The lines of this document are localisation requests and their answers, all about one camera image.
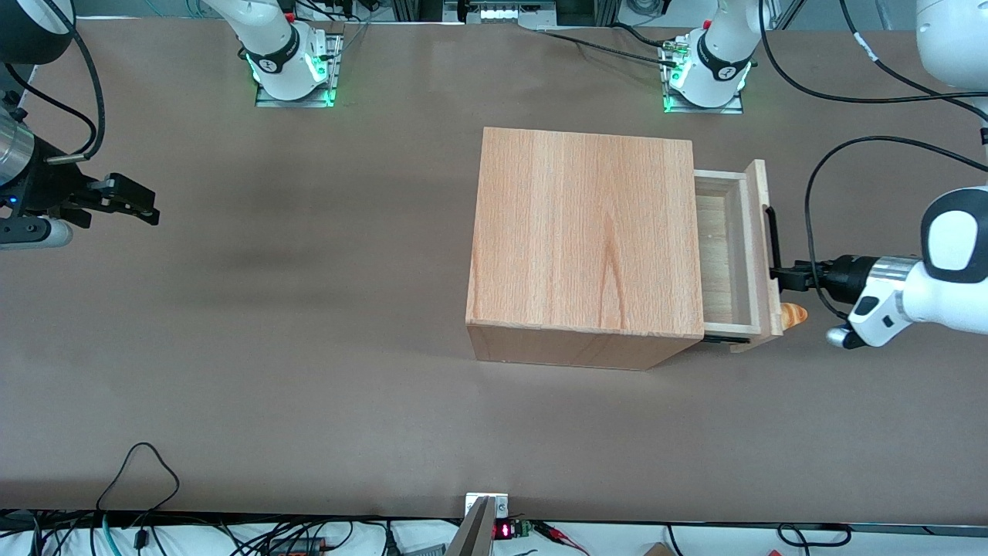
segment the robot logo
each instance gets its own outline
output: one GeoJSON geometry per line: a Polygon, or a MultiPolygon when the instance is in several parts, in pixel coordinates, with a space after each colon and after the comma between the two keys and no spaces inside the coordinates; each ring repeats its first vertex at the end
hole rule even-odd
{"type": "Polygon", "coordinates": [[[267,73],[274,73],[278,71],[278,65],[267,58],[258,61],[257,65],[267,73]]]}

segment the open drawer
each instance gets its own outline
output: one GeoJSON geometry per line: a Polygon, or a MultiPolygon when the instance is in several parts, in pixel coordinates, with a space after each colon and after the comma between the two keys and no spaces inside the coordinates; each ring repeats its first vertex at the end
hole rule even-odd
{"type": "Polygon", "coordinates": [[[765,161],[744,173],[695,170],[703,329],[749,338],[739,352],[782,336],[778,281],[769,276],[765,161]]]}
{"type": "Polygon", "coordinates": [[[711,336],[782,335],[765,165],[693,144],[484,130],[466,300],[478,359],[648,369],[711,336]]]}

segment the black cable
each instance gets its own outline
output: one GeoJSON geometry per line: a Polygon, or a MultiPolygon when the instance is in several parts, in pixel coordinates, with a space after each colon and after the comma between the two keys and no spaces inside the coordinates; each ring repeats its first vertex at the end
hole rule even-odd
{"type": "Polygon", "coordinates": [[[7,73],[10,73],[11,78],[14,79],[14,81],[16,81],[18,85],[24,87],[26,91],[30,91],[36,97],[44,100],[46,103],[57,108],[58,110],[67,112],[68,114],[75,116],[79,120],[82,120],[82,122],[86,125],[86,127],[89,128],[89,138],[86,139],[86,142],[82,146],[72,151],[72,154],[79,154],[80,152],[89,148],[91,144],[93,144],[93,141],[96,139],[96,124],[93,124],[93,121],[90,120],[88,116],[72,108],[71,106],[68,106],[67,104],[55,100],[49,97],[48,95],[44,94],[43,92],[41,92],[38,88],[36,88],[31,83],[29,83],[25,78],[21,77],[21,75],[17,72],[17,69],[15,69],[13,65],[9,63],[5,63],[3,64],[3,66],[7,68],[7,73]]]}
{"type": "Polygon", "coordinates": [[[353,14],[337,14],[336,12],[327,12],[326,10],[323,10],[322,8],[317,8],[315,6],[315,4],[313,4],[311,2],[308,2],[306,0],[295,0],[295,2],[297,4],[301,4],[302,6],[305,6],[306,8],[312,10],[313,12],[320,13],[320,14],[326,16],[327,18],[332,19],[332,21],[340,21],[340,20],[333,19],[333,18],[347,18],[347,19],[357,20],[358,22],[361,21],[361,18],[359,18],[359,17],[357,17],[357,16],[355,16],[353,14]]]}
{"type": "MultiPolygon", "coordinates": [[[[916,90],[923,91],[924,93],[926,93],[928,95],[941,95],[942,94],[940,91],[931,89],[930,87],[926,87],[924,85],[921,85],[921,84],[917,83],[916,81],[913,81],[912,79],[906,77],[905,75],[902,75],[902,74],[898,73],[894,69],[892,69],[892,68],[888,67],[887,65],[885,65],[884,63],[882,63],[882,61],[880,59],[878,59],[878,56],[875,55],[875,53],[871,51],[871,47],[870,46],[865,46],[865,45],[867,45],[867,43],[865,43],[865,40],[861,38],[861,34],[858,33],[858,28],[855,26],[854,20],[851,19],[851,12],[848,10],[847,0],[838,0],[838,2],[840,2],[840,4],[841,4],[841,11],[844,13],[844,21],[848,24],[848,29],[855,36],[855,40],[859,41],[859,44],[861,44],[862,47],[865,49],[865,51],[868,53],[868,56],[871,58],[871,61],[873,61],[874,64],[877,65],[879,69],[881,69],[885,73],[891,75],[892,77],[894,77],[899,82],[905,83],[906,85],[909,85],[910,87],[912,87],[912,88],[914,88],[916,90]]],[[[982,120],[988,122],[988,114],[985,114],[985,112],[983,110],[979,109],[978,107],[971,106],[971,105],[969,105],[967,103],[960,102],[959,100],[953,99],[953,98],[944,98],[944,100],[946,100],[947,102],[953,104],[954,106],[958,106],[960,108],[963,108],[964,110],[973,112],[975,115],[978,116],[978,118],[981,118],[982,120]]]]}
{"type": "Polygon", "coordinates": [[[347,533],[347,536],[343,537],[343,540],[337,543],[336,546],[331,546],[327,548],[326,552],[329,552],[331,550],[336,550],[337,548],[343,546],[344,544],[347,544],[347,541],[350,540],[350,537],[353,536],[353,534],[354,534],[354,523],[350,521],[350,532],[347,533]]]}
{"type": "Polygon", "coordinates": [[[925,96],[915,96],[915,97],[890,97],[890,98],[855,98],[855,97],[845,97],[841,95],[831,95],[829,93],[821,93],[819,91],[814,91],[809,87],[805,87],[798,83],[792,77],[789,77],[785,70],[779,66],[779,62],[776,61],[776,56],[772,52],[772,48],[769,46],[769,37],[765,30],[765,3],[759,2],[758,5],[758,17],[761,22],[760,31],[762,34],[762,45],[765,48],[765,56],[769,59],[769,63],[779,74],[786,83],[795,87],[798,91],[806,93],[812,97],[823,100],[831,100],[835,102],[846,102],[850,104],[900,104],[906,102],[923,102],[928,100],[943,100],[943,99],[958,99],[958,98],[973,98],[973,97],[984,97],[988,96],[988,91],[973,91],[973,92],[963,92],[963,93],[938,93],[935,95],[925,95],[925,96]]]}
{"type": "Polygon", "coordinates": [[[549,37],[556,37],[557,39],[563,39],[564,41],[569,41],[571,43],[576,43],[577,45],[588,46],[590,48],[595,48],[597,50],[600,50],[600,51],[603,51],[603,52],[607,52],[607,53],[611,53],[611,54],[618,55],[618,56],[624,56],[626,58],[631,58],[631,59],[636,59],[636,60],[641,60],[641,61],[647,61],[649,63],[657,63],[659,65],[668,65],[670,67],[674,67],[676,65],[676,62],[674,62],[672,60],[664,60],[664,59],[659,59],[659,58],[650,58],[648,56],[643,56],[643,55],[640,55],[640,54],[634,54],[634,53],[631,53],[631,52],[625,52],[624,50],[618,50],[616,48],[611,48],[609,46],[595,45],[593,43],[588,43],[588,42],[586,42],[586,41],[584,41],[582,39],[575,39],[573,37],[566,37],[564,35],[557,35],[556,33],[550,33],[548,31],[536,31],[536,33],[539,33],[541,35],[547,35],[549,37]]]}
{"type": "Polygon", "coordinates": [[[121,464],[121,468],[117,471],[117,475],[114,477],[114,480],[111,481],[109,485],[107,485],[107,488],[103,490],[103,493],[100,494],[100,497],[96,499],[97,511],[105,511],[103,509],[103,498],[113,489],[114,486],[117,485],[117,481],[124,473],[124,469],[126,468],[126,463],[130,461],[130,456],[133,454],[134,450],[136,450],[140,446],[147,446],[148,448],[150,448],[150,450],[154,452],[154,457],[158,458],[158,463],[161,464],[161,467],[164,468],[164,470],[167,471],[168,474],[171,475],[172,479],[175,481],[175,488],[172,490],[172,494],[165,497],[165,499],[159,502],[158,504],[155,504],[145,513],[151,513],[153,511],[158,510],[159,508],[164,506],[168,501],[175,498],[175,495],[179,493],[179,489],[182,487],[182,481],[179,480],[179,476],[175,474],[175,471],[173,471],[172,468],[169,467],[167,463],[165,463],[165,460],[161,457],[161,453],[158,452],[158,448],[155,448],[154,444],[150,442],[137,442],[136,444],[130,447],[130,450],[127,451],[126,456],[123,457],[123,463],[121,464]]]}
{"type": "Polygon", "coordinates": [[[673,545],[673,551],[676,552],[676,556],[683,556],[683,551],[679,549],[679,544],[676,543],[676,535],[673,534],[672,524],[666,523],[666,529],[669,530],[669,543],[673,545]]]}
{"type": "Polygon", "coordinates": [[[642,35],[641,33],[639,33],[636,28],[632,27],[631,25],[624,24],[624,23],[622,23],[620,21],[613,22],[611,24],[611,27],[614,27],[616,29],[624,29],[625,31],[631,33],[631,36],[632,37],[635,37],[640,42],[645,43],[645,44],[647,44],[649,46],[655,46],[656,48],[661,48],[664,43],[667,43],[667,42],[673,40],[673,39],[666,39],[664,41],[652,41],[651,39],[648,39],[647,37],[645,37],[644,35],[642,35]]]}
{"type": "Polygon", "coordinates": [[[805,554],[805,556],[810,556],[810,553],[809,553],[809,543],[806,542],[806,537],[802,534],[802,531],[800,531],[799,529],[797,529],[795,525],[791,525],[791,524],[787,524],[787,523],[780,523],[779,524],[779,527],[776,529],[776,535],[778,535],[779,536],[779,539],[782,542],[784,542],[785,544],[788,544],[789,546],[795,546],[796,548],[802,548],[803,549],[803,553],[805,554]],[[791,528],[793,531],[795,531],[796,536],[799,537],[799,542],[798,543],[790,541],[789,539],[785,538],[785,536],[782,534],[782,528],[784,526],[787,526],[787,525],[788,525],[789,528],[791,528]]]}
{"type": "Polygon", "coordinates": [[[75,527],[79,523],[80,519],[82,518],[79,517],[75,521],[72,521],[72,525],[68,528],[67,531],[65,531],[65,536],[63,536],[60,540],[58,540],[58,537],[55,536],[55,539],[58,540],[58,543],[55,544],[55,549],[51,553],[51,556],[58,556],[59,554],[61,554],[62,545],[65,544],[65,542],[68,540],[68,537],[72,536],[72,531],[75,530],[75,527]]]}
{"type": "Polygon", "coordinates": [[[158,546],[158,552],[161,552],[161,556],[168,556],[165,547],[161,544],[161,539],[158,538],[158,531],[154,529],[154,523],[148,525],[148,528],[151,529],[151,536],[154,538],[154,544],[158,546]]]}
{"type": "Polygon", "coordinates": [[[43,548],[39,547],[41,545],[41,524],[38,523],[38,516],[32,511],[31,518],[35,521],[35,532],[31,536],[31,552],[29,556],[41,556],[41,551],[43,548]]]}
{"type": "Polygon", "coordinates": [[[100,85],[99,75],[96,74],[96,64],[93,63],[93,56],[89,53],[86,43],[82,40],[82,36],[79,35],[75,26],[65,17],[65,14],[54,3],[54,0],[43,0],[43,2],[55,14],[58,21],[65,26],[69,35],[72,36],[72,40],[79,45],[79,51],[82,52],[82,59],[86,62],[86,68],[89,69],[89,78],[93,81],[93,94],[96,96],[96,138],[93,139],[93,144],[89,150],[81,153],[88,160],[100,150],[100,146],[103,145],[103,136],[107,132],[107,110],[103,102],[103,87],[100,85]]]}
{"type": "Polygon", "coordinates": [[[903,144],[911,144],[919,148],[924,148],[930,152],[935,152],[936,154],[946,156],[947,158],[952,158],[958,162],[967,164],[972,168],[981,170],[982,172],[988,172],[988,165],[972,160],[961,154],[957,154],[952,150],[947,150],[941,146],[936,146],[935,144],[929,144],[928,142],[923,142],[921,140],[901,138],[896,136],[867,136],[857,139],[846,140],[841,144],[835,146],[834,148],[831,148],[829,152],[824,154],[823,158],[821,158],[820,161],[817,162],[816,167],[813,168],[813,172],[809,175],[809,181],[806,182],[806,196],[803,198],[803,216],[804,218],[806,218],[806,242],[809,247],[809,267],[810,267],[810,272],[813,274],[813,287],[816,289],[816,295],[820,298],[820,302],[823,303],[824,307],[826,307],[831,313],[833,313],[835,316],[837,316],[838,319],[841,319],[842,321],[845,321],[848,318],[848,314],[835,309],[834,306],[830,304],[830,301],[827,300],[826,296],[823,295],[823,289],[820,287],[820,277],[816,269],[816,248],[813,242],[813,224],[810,220],[810,211],[809,211],[810,193],[813,191],[813,182],[816,181],[817,174],[820,173],[820,169],[823,168],[823,165],[827,163],[827,160],[830,160],[830,158],[834,156],[834,154],[837,154],[838,152],[851,146],[852,144],[858,144],[860,142],[868,142],[868,141],[887,141],[887,142],[900,142],[903,144]]]}
{"type": "Polygon", "coordinates": [[[845,536],[840,540],[836,540],[834,542],[808,542],[806,540],[806,537],[802,534],[802,531],[800,531],[798,527],[796,527],[792,523],[780,523],[779,526],[776,527],[776,535],[779,536],[780,541],[794,548],[802,548],[805,555],[810,556],[809,554],[810,547],[838,548],[851,542],[851,528],[846,525],[843,525],[843,530],[845,536]],[[796,536],[799,537],[799,540],[798,541],[789,540],[782,533],[784,530],[789,530],[796,533],[796,536]]]}

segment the metal base plate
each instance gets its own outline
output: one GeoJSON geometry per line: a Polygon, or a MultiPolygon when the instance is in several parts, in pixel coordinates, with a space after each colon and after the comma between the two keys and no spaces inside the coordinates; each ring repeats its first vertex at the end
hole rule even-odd
{"type": "Polygon", "coordinates": [[[686,100],[679,91],[665,82],[662,83],[662,106],[666,112],[680,114],[744,114],[741,93],[734,95],[734,98],[724,106],[704,108],[686,100]]]}
{"type": "Polygon", "coordinates": [[[279,100],[269,95],[260,84],[254,106],[262,108],[329,108],[336,104],[336,87],[340,81],[340,61],[343,54],[343,35],[326,35],[325,50],[318,49],[318,55],[328,55],[326,61],[313,58],[315,71],[324,72],[328,77],[312,89],[312,92],[296,100],[279,100]]]}

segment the silver cylinder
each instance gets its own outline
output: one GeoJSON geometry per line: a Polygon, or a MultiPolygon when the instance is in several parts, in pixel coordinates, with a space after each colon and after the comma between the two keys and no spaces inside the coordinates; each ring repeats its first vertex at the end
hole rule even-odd
{"type": "Polygon", "coordinates": [[[34,151],[35,134],[0,110],[0,185],[17,177],[34,151]]]}

